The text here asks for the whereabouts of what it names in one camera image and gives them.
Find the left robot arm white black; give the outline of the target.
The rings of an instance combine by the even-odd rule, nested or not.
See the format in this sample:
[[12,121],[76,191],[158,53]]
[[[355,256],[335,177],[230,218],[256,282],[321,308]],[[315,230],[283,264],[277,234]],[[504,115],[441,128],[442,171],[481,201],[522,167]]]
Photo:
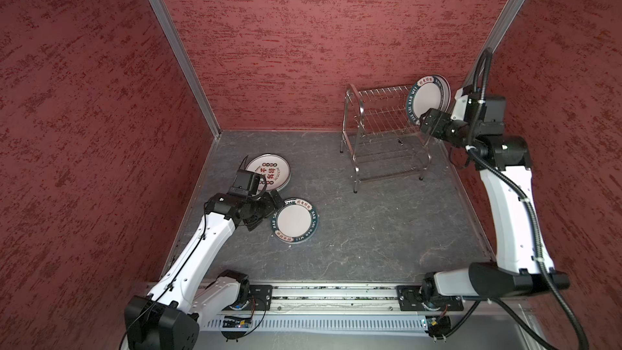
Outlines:
[[124,310],[126,331],[121,349],[191,349],[200,324],[227,306],[245,301],[248,277],[223,272],[207,288],[199,311],[191,309],[204,276],[225,242],[239,226],[248,230],[285,206],[278,191],[247,196],[241,191],[215,194],[203,206],[191,241],[146,296],[134,296]]

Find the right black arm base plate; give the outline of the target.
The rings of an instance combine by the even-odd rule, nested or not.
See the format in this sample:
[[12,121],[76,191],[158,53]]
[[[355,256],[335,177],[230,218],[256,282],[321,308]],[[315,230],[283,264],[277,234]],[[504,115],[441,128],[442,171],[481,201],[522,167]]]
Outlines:
[[396,287],[396,293],[401,311],[431,313],[464,311],[461,297],[442,296],[429,290],[422,291],[419,285],[399,285]]

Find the patterned plate dark rim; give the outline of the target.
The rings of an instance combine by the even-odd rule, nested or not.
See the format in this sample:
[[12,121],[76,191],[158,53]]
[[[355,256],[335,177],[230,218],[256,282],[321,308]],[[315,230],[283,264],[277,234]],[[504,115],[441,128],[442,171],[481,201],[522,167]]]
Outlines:
[[285,199],[284,203],[285,206],[272,216],[272,233],[288,244],[299,244],[312,238],[319,225],[314,205],[301,198]]

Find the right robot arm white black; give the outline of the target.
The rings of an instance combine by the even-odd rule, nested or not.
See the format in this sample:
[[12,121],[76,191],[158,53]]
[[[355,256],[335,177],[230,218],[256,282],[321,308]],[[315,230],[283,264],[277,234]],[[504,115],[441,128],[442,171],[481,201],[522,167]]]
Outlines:
[[489,197],[496,232],[495,262],[474,262],[452,271],[430,272],[420,289],[430,308],[441,298],[508,298],[551,293],[562,305],[570,279],[544,244],[532,194],[531,156],[526,140],[502,133],[502,122],[468,124],[430,109],[421,119],[425,134],[462,147],[475,163]]

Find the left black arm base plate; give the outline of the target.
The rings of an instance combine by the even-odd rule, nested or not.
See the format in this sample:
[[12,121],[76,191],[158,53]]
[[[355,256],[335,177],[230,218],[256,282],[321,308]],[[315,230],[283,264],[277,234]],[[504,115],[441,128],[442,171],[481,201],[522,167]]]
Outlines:
[[271,308],[272,285],[242,285],[238,298],[228,309],[233,311],[268,311]]

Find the chrome wire dish rack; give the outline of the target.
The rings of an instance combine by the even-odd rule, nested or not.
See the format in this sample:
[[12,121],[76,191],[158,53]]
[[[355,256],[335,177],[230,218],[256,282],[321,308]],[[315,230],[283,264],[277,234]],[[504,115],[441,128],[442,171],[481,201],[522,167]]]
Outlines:
[[423,181],[428,174],[431,145],[408,118],[409,91],[404,85],[346,87],[340,152],[349,154],[355,193],[367,182],[411,175]]

